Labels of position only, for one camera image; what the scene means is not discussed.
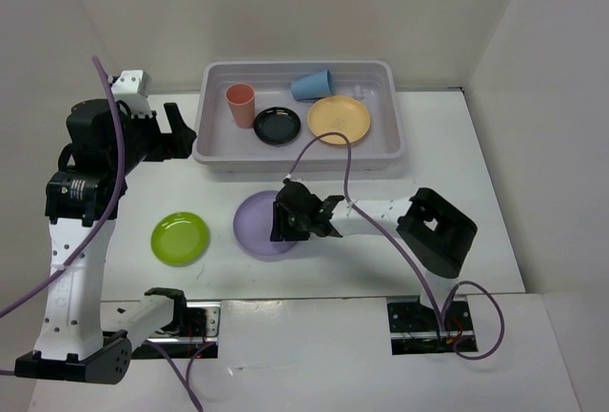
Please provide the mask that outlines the purple plastic plate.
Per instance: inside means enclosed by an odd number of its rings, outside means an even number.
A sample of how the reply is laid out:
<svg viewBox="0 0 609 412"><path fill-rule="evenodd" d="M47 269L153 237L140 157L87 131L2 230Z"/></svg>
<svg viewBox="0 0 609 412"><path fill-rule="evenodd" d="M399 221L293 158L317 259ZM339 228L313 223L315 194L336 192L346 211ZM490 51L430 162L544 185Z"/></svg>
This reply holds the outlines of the purple plastic plate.
<svg viewBox="0 0 609 412"><path fill-rule="evenodd" d="M297 242L272 242L273 203L276 190L256 192L245 198L233 217L233 233L241 249L255 258L271 261L292 250Z"/></svg>

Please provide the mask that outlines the pink plastic cup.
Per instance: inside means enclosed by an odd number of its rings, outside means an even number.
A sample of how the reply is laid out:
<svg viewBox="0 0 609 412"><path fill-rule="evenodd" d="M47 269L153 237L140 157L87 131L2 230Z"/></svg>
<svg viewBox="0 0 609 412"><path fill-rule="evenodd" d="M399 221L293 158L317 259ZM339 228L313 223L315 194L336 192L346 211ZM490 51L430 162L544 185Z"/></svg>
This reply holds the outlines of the pink plastic cup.
<svg viewBox="0 0 609 412"><path fill-rule="evenodd" d="M251 128L255 119L255 91L246 83L230 86L226 90L226 101L236 125Z"/></svg>

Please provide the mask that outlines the black plastic plate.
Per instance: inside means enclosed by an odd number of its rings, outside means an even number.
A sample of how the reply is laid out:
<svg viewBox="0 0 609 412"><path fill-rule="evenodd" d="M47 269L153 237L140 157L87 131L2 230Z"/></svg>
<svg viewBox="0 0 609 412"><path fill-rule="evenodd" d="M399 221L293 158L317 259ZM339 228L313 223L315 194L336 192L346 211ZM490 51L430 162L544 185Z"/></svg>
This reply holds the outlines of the black plastic plate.
<svg viewBox="0 0 609 412"><path fill-rule="evenodd" d="M254 119L256 136L270 146L283 146L293 142L302 127L300 117L291 109L272 107L262 110Z"/></svg>

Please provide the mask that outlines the green plastic plate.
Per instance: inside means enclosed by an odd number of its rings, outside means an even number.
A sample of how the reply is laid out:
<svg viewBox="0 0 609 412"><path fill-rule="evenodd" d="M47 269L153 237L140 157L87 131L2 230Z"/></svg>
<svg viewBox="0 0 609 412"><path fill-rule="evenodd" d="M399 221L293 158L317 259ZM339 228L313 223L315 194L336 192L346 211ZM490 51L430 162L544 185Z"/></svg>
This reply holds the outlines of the green plastic plate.
<svg viewBox="0 0 609 412"><path fill-rule="evenodd" d="M150 248L165 265L186 266L196 262L207 250L210 232L206 222L187 211L167 215L154 227Z"/></svg>

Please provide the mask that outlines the orange plastic plate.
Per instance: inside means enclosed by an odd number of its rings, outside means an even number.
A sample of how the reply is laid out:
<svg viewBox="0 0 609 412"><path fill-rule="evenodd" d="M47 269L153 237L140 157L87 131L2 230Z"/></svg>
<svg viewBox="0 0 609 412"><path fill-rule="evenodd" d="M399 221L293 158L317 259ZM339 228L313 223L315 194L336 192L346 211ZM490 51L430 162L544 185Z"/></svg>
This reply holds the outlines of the orange plastic plate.
<svg viewBox="0 0 609 412"><path fill-rule="evenodd" d="M312 105L307 114L307 124L314 136L338 132L354 144L369 131L371 117L362 102L353 97L334 95Z"/></svg>

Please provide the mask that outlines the blue plastic cup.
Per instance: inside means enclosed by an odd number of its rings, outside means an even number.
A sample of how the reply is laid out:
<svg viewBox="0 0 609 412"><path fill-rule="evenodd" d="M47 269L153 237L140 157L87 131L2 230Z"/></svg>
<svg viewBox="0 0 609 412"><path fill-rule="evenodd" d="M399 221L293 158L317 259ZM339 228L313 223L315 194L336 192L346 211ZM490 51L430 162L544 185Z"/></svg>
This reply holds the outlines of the blue plastic cup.
<svg viewBox="0 0 609 412"><path fill-rule="evenodd" d="M333 96L332 75L327 69L307 75L292 82L290 91L292 97L297 101Z"/></svg>

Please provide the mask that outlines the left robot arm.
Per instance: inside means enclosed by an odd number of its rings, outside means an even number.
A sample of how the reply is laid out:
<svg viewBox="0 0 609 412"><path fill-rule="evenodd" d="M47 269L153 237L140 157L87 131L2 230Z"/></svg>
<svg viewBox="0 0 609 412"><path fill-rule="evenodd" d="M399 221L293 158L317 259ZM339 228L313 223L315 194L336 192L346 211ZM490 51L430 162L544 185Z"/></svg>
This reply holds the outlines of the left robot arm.
<svg viewBox="0 0 609 412"><path fill-rule="evenodd" d="M187 158L196 137L176 104L164 110L168 133L155 112L138 113L124 101L93 99L71 109L70 142L46 187L51 264L44 321L34 348L16 359L16 377L117 384L154 332L187 329L184 292L162 287L148 290L112 328L101 323L108 247L127 175L142 162Z"/></svg>

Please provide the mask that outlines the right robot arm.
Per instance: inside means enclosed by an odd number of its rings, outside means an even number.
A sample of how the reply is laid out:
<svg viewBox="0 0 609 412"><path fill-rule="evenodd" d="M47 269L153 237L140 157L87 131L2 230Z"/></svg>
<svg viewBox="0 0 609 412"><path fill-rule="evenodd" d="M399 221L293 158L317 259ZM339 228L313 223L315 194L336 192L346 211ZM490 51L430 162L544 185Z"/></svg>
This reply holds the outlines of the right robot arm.
<svg viewBox="0 0 609 412"><path fill-rule="evenodd" d="M270 241L383 236L396 247L422 284L417 317L428 329L450 318L453 287L478 233L477 225L438 192L421 187L393 200L320 199L301 182L284 180L272 204Z"/></svg>

